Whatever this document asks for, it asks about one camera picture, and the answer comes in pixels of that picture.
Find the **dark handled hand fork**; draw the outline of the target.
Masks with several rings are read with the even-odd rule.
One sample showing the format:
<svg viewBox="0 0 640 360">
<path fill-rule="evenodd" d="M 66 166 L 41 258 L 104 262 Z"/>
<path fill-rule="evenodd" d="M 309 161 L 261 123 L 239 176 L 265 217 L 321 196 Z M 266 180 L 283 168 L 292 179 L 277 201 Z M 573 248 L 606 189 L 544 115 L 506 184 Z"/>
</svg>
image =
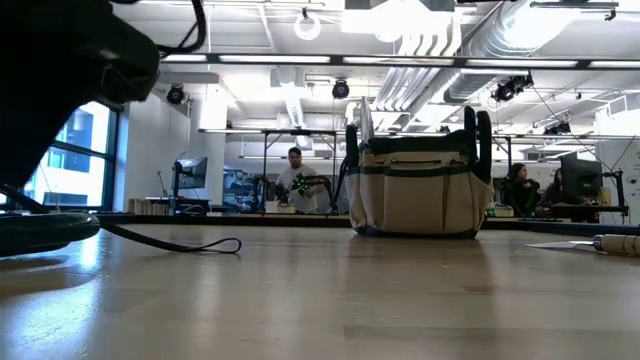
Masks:
<svg viewBox="0 0 640 360">
<path fill-rule="evenodd" d="M 354 125 L 348 125 L 345 130 L 347 169 L 354 172 L 359 166 L 358 131 Z"/>
</svg>

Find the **wooden handled wide trowel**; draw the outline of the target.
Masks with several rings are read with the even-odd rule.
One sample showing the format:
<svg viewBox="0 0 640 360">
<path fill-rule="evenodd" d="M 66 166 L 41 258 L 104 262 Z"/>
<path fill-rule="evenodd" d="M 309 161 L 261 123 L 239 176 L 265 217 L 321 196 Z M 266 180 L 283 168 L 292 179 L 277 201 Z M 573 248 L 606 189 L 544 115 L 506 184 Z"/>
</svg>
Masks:
<svg viewBox="0 0 640 360">
<path fill-rule="evenodd" d="M 363 146 L 368 145 L 370 140 L 375 137 L 373 118 L 370 104 L 366 97 L 360 99 L 360 138 Z"/>
</svg>

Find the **beige green canvas gardening bag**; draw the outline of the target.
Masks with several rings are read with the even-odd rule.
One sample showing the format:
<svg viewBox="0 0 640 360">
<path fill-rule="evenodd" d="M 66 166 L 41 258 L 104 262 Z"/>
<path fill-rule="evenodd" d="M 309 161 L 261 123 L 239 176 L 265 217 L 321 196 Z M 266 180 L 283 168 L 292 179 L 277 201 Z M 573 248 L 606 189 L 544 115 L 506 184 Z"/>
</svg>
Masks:
<svg viewBox="0 0 640 360">
<path fill-rule="evenodd" d="M 492 180 L 472 172 L 464 130 L 440 137 L 358 140 L 359 166 L 341 171 L 359 234 L 473 238 L 492 200 Z"/>
</svg>

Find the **wooden handled narrow trowel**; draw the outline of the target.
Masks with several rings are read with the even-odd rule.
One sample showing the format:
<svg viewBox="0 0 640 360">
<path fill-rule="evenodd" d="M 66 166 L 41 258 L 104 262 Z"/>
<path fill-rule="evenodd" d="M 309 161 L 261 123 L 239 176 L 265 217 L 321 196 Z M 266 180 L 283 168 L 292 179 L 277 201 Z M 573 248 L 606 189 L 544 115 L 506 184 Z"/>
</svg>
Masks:
<svg viewBox="0 0 640 360">
<path fill-rule="evenodd" d="M 616 256 L 640 257 L 640 236 L 596 235 L 591 240 L 527 244 L 527 247 L 557 250 L 594 251 Z"/>
</svg>

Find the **computer monitor on arm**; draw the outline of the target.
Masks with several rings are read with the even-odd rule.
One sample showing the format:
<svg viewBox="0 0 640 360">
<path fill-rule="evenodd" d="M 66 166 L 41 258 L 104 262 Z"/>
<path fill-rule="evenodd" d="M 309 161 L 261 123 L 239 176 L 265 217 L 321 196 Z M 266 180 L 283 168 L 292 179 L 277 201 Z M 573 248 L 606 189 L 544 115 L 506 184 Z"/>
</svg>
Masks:
<svg viewBox="0 0 640 360">
<path fill-rule="evenodd" d="M 207 157 L 175 160 L 172 167 L 172 196 L 178 197 L 180 190 L 204 188 L 206 183 L 207 163 Z"/>
</svg>

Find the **person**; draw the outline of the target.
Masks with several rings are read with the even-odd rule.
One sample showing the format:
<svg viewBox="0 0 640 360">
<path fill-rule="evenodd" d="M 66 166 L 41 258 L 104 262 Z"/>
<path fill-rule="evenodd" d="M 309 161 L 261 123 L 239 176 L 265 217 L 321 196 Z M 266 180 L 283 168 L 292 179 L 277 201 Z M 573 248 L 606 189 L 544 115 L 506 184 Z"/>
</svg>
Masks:
<svg viewBox="0 0 640 360">
<path fill-rule="evenodd" d="M 539 201 L 540 184 L 528 178 L 523 163 L 513 163 L 503 187 L 502 204 L 510 206 L 515 217 L 530 217 Z"/>
<path fill-rule="evenodd" d="M 567 198 L 563 190 L 562 170 L 557 169 L 554 173 L 553 182 L 545 190 L 540 205 L 543 207 L 550 207 L 556 204 L 565 204 Z"/>
<path fill-rule="evenodd" d="M 302 163 L 302 152 L 292 147 L 287 155 L 289 167 L 277 178 L 276 184 L 288 191 L 288 202 L 293 205 L 296 214 L 311 214 L 317 212 L 317 195 L 325 190 L 323 185 L 309 185 L 306 189 L 294 189 L 294 182 L 306 176 L 318 176 L 319 173 Z"/>
</svg>

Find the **blue shelving unit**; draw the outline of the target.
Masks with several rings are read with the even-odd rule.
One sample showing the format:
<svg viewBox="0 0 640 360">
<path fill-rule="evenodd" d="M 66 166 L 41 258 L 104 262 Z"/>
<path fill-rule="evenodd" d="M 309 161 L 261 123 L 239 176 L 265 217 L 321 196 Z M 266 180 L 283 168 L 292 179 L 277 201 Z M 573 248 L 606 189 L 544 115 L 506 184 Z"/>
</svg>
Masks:
<svg viewBox="0 0 640 360">
<path fill-rule="evenodd" d="M 224 169 L 222 201 L 230 212 L 248 212 L 252 206 L 252 175 L 241 169 Z"/>
</svg>

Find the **long linear ceiling light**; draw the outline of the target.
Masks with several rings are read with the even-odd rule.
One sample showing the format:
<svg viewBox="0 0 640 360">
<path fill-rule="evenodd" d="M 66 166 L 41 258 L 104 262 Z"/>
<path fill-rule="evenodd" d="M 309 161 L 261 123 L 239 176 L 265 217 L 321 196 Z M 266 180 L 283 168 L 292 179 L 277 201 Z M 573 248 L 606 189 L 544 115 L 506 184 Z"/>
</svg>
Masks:
<svg viewBox="0 0 640 360">
<path fill-rule="evenodd" d="M 557 59 L 541 57 L 483 58 L 461 56 L 197 53 L 188 55 L 170 55 L 162 59 L 161 62 L 179 65 L 308 65 L 558 71 L 640 71 L 640 60 L 638 59 Z"/>
</svg>

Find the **low bookshelf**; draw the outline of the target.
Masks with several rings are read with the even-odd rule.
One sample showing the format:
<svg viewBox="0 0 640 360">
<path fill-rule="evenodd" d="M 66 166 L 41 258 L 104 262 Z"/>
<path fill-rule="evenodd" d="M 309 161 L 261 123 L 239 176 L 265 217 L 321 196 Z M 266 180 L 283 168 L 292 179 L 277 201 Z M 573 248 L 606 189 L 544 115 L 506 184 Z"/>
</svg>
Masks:
<svg viewBox="0 0 640 360">
<path fill-rule="evenodd" d="M 131 198 L 127 211 L 135 215 L 165 216 L 170 214 L 170 206 L 164 198 Z"/>
</svg>

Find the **large window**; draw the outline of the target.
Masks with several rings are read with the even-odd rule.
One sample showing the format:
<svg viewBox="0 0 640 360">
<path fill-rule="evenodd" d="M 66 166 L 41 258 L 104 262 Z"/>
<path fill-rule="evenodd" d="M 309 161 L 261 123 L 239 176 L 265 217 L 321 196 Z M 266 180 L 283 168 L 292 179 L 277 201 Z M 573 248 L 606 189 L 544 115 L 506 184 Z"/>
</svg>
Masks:
<svg viewBox="0 0 640 360">
<path fill-rule="evenodd" d="M 113 197 L 120 112 L 99 102 L 74 110 L 19 191 L 53 208 L 100 209 Z"/>
</svg>

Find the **black background desk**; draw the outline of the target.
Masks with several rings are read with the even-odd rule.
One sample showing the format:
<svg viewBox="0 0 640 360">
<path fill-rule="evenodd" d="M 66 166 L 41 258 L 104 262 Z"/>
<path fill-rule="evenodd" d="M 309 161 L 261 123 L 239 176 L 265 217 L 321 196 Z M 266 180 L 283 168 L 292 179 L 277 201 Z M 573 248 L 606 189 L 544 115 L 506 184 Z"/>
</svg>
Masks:
<svg viewBox="0 0 640 360">
<path fill-rule="evenodd" d="M 628 206 L 603 206 L 603 205 L 569 205 L 556 204 L 549 207 L 536 207 L 529 215 L 520 217 L 520 220 L 562 222 L 568 219 L 571 222 L 599 223 L 601 213 L 619 213 L 629 215 Z"/>
</svg>

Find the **black computer monitor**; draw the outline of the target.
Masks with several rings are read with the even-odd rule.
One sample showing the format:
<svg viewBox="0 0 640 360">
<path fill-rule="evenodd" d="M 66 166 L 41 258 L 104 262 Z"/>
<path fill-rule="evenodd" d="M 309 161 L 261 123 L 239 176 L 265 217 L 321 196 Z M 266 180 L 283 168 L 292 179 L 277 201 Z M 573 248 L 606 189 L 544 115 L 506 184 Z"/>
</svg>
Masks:
<svg viewBox="0 0 640 360">
<path fill-rule="evenodd" d="M 564 192 L 575 197 L 596 197 L 603 183 L 600 162 L 573 156 L 561 158 L 561 177 Z"/>
</svg>

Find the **green black pruning shears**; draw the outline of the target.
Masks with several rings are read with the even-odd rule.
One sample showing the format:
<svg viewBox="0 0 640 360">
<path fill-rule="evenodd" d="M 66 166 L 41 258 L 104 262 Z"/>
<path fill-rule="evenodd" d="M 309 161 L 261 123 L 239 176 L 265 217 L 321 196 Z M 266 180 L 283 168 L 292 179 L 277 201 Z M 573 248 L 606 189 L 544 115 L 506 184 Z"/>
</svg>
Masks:
<svg viewBox="0 0 640 360">
<path fill-rule="evenodd" d="M 101 229 L 143 245 L 180 253 L 236 254 L 242 248 L 242 242 L 234 237 L 196 247 L 169 243 L 116 224 L 102 223 L 89 213 L 52 213 L 7 184 L 0 183 L 0 193 L 30 212 L 29 215 L 0 216 L 0 258 L 59 250 L 72 242 L 88 239 Z"/>
</svg>

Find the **black monitor stand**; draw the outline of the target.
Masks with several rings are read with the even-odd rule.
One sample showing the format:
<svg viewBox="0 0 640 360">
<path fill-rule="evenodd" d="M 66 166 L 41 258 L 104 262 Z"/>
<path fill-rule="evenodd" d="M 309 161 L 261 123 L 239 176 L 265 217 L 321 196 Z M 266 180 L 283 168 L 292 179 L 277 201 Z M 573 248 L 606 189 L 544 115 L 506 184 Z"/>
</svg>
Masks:
<svg viewBox="0 0 640 360">
<path fill-rule="evenodd" d="M 626 200 L 624 197 L 623 171 L 621 169 L 608 171 L 604 172 L 602 176 L 604 178 L 611 178 L 614 182 L 617 204 L 611 206 L 613 212 L 619 212 L 622 217 L 628 217 L 629 207 L 626 204 Z"/>
</svg>

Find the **black ceiling track fixture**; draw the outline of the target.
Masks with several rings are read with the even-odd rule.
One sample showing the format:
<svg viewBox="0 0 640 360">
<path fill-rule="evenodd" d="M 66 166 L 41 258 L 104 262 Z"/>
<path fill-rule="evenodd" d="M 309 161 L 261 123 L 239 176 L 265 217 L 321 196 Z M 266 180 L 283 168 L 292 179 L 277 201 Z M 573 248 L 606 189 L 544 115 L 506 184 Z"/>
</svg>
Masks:
<svg viewBox="0 0 640 360">
<path fill-rule="evenodd" d="M 599 13 L 604 12 L 606 21 L 611 21 L 617 16 L 617 10 L 620 2 L 616 0 L 546 0 L 531 1 L 531 8 L 541 9 L 570 9 L 580 10 L 583 13 Z"/>
</svg>

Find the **black background rig frame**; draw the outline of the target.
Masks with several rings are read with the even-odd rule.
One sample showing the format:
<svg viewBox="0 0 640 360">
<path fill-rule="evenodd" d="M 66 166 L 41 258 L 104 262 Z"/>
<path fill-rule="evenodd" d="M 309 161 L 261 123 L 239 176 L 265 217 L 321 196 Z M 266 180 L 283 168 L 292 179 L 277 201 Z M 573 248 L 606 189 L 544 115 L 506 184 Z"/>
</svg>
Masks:
<svg viewBox="0 0 640 360">
<path fill-rule="evenodd" d="M 332 183 L 337 183 L 339 167 L 346 154 L 345 131 L 313 131 L 309 134 L 309 145 L 311 150 L 304 150 L 301 156 L 302 164 L 310 167 L 316 175 L 324 175 Z M 258 154 L 244 155 L 245 160 L 256 160 L 259 166 L 256 168 L 257 175 L 269 175 L 270 179 L 277 179 L 278 176 L 290 167 L 288 160 L 288 149 L 293 143 L 286 142 L 287 137 L 296 138 L 296 134 L 290 131 L 272 130 L 261 141 L 265 148 L 258 151 Z M 502 167 L 522 159 L 522 155 L 515 154 L 515 147 L 507 140 L 493 139 L 493 162 L 501 163 Z"/>
</svg>

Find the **silver ventilation duct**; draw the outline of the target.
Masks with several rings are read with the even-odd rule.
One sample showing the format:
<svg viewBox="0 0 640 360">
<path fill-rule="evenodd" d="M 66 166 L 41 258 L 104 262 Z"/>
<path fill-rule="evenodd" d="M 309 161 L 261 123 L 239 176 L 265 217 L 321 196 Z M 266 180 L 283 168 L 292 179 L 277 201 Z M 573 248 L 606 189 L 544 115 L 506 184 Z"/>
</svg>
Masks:
<svg viewBox="0 0 640 360">
<path fill-rule="evenodd" d="M 580 11 L 532 7 L 536 1 L 518 0 L 502 5 L 461 49 L 466 57 L 530 57 L 556 38 Z"/>
</svg>

